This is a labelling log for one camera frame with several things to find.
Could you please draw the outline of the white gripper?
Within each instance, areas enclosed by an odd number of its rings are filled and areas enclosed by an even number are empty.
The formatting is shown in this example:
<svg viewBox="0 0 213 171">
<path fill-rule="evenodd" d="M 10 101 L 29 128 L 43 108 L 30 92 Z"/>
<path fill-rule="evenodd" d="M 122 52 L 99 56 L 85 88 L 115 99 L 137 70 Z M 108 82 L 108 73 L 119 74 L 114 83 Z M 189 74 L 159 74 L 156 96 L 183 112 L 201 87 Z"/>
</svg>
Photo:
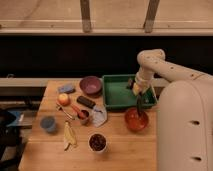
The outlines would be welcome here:
<svg viewBox="0 0 213 171">
<path fill-rule="evenodd" d="M 142 107 L 141 107 L 141 96 L 139 95 L 140 93 L 145 93 L 147 90 L 147 84 L 145 81 L 136 81 L 133 84 L 133 94 L 138 95 L 137 96 L 137 101 L 136 101 L 136 108 L 137 108 L 137 113 L 138 116 L 142 116 Z"/>
</svg>

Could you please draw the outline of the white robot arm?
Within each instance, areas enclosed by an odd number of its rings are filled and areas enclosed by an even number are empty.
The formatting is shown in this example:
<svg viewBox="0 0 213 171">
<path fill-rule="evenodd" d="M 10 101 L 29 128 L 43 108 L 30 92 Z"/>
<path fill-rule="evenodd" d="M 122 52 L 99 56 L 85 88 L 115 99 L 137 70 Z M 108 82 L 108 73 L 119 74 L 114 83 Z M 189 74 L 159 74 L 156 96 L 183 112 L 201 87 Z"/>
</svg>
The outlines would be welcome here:
<svg viewBox="0 0 213 171">
<path fill-rule="evenodd" d="M 143 50 L 133 92 L 146 92 L 155 75 L 168 81 L 157 108 L 157 171 L 213 171 L 213 75 Z"/>
</svg>

